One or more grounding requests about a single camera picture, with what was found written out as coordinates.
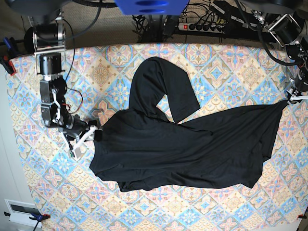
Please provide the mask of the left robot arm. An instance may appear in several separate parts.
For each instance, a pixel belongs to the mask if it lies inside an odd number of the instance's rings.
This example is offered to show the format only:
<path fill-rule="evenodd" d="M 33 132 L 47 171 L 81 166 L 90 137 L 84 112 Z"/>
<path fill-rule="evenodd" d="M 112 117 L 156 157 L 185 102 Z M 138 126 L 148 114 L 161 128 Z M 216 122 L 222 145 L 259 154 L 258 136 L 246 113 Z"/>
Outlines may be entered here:
<path fill-rule="evenodd" d="M 291 93 L 307 92 L 308 42 L 301 36 L 300 21 L 303 19 L 296 13 L 304 2 L 302 0 L 237 0 L 236 4 L 244 21 L 251 28 L 248 16 L 241 9 L 240 3 L 251 8 L 253 16 L 258 20 L 255 31 L 268 56 L 281 65 L 299 68 Z M 279 60 L 270 53 L 262 36 L 263 29 L 271 34 L 282 48 L 285 48 L 288 57 L 293 60 L 292 63 Z"/>

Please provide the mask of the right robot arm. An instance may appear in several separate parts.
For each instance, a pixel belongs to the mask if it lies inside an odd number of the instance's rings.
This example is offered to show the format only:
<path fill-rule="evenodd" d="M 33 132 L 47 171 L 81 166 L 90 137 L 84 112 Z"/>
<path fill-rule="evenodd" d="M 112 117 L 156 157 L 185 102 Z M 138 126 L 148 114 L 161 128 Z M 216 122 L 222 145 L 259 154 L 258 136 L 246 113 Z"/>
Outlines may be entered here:
<path fill-rule="evenodd" d="M 24 36 L 24 47 L 35 56 L 35 71 L 40 77 L 41 115 L 45 127 L 58 129 L 67 141 L 86 139 L 91 136 L 94 123 L 82 121 L 71 112 L 65 94 L 69 90 L 63 76 L 62 56 L 66 41 L 74 40 L 75 34 L 66 35 L 62 7 L 66 0 L 7 0 L 15 12 L 28 17 L 30 28 Z"/>

